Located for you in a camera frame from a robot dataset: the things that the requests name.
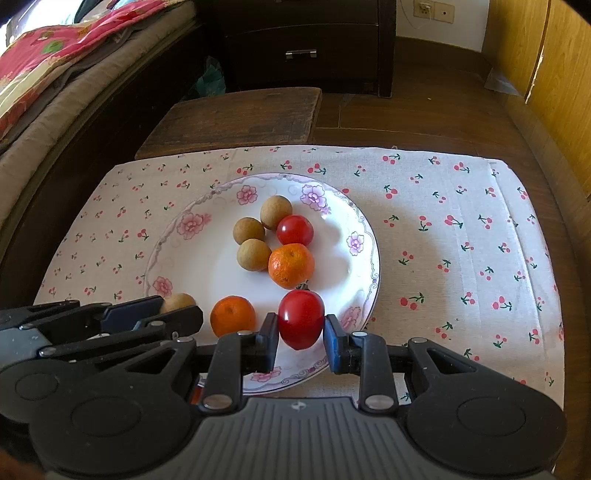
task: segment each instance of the wooden floor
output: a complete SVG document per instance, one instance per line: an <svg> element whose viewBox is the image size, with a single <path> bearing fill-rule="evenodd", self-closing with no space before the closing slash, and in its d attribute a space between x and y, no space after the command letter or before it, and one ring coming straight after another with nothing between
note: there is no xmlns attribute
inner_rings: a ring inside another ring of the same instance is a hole
<svg viewBox="0 0 591 480"><path fill-rule="evenodd" d="M546 179L525 140L474 74L396 65L393 97L323 95L314 143L398 147L500 158L530 194L548 243L566 333L564 410L569 433L556 474L581 478L589 423L589 337L573 249Z"/></svg>

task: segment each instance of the orange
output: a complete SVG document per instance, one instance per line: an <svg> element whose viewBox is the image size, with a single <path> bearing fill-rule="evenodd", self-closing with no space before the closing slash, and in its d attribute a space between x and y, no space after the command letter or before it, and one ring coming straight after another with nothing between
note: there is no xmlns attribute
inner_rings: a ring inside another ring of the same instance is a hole
<svg viewBox="0 0 591 480"><path fill-rule="evenodd" d="M309 280L312 273L314 257L302 244L283 245L269 257L269 276L287 290Z"/></svg>
<svg viewBox="0 0 591 480"><path fill-rule="evenodd" d="M255 309L247 299L230 295L213 306L209 323L218 338L239 330L254 331Z"/></svg>

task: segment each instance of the floral plate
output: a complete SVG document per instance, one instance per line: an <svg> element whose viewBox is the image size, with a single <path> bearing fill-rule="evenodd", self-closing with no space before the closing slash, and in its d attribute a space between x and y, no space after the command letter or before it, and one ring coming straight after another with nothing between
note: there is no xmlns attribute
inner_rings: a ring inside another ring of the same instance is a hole
<svg viewBox="0 0 591 480"><path fill-rule="evenodd" d="M146 296L173 292L192 295L204 313L195 335L200 345L216 343L209 325L215 303L239 295L254 306L261 323L276 312L287 290L265 272L243 270L236 262L234 224L242 217L259 218L261 205L283 195L294 213L314 226L309 245L316 270L309 281L320 294L327 313L334 313L345 330L362 329L374 307L379 284L379 254L375 235L365 216L342 192L308 177L265 173L239 178L191 202L166 228L150 256L145 275ZM267 232L271 249L280 246ZM280 340L275 368L269 374L244 378L245 394L263 394L291 387L327 367L322 337L310 348L295 351Z"/></svg>

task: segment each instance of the cherry print tablecloth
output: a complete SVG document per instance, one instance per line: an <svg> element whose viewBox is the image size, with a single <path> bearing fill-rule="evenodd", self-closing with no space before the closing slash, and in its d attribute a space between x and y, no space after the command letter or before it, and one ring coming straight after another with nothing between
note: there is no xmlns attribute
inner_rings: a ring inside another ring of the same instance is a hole
<svg viewBox="0 0 591 480"><path fill-rule="evenodd" d="M217 185L264 172L321 180L363 210L381 261L370 332L393 345L427 337L562 405L563 327L550 258L527 192L500 160L291 145L120 165L72 224L37 303L143 296L148 258L170 221ZM275 395L357 394L356 377L324 371Z"/></svg>

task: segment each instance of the wooden stool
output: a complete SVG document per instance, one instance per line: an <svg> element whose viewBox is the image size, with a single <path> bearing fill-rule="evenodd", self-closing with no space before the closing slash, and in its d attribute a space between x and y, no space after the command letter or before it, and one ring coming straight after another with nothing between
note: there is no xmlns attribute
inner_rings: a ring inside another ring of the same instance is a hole
<svg viewBox="0 0 591 480"><path fill-rule="evenodd" d="M322 91L247 90L174 105L135 154L136 160L218 148L309 144Z"/></svg>

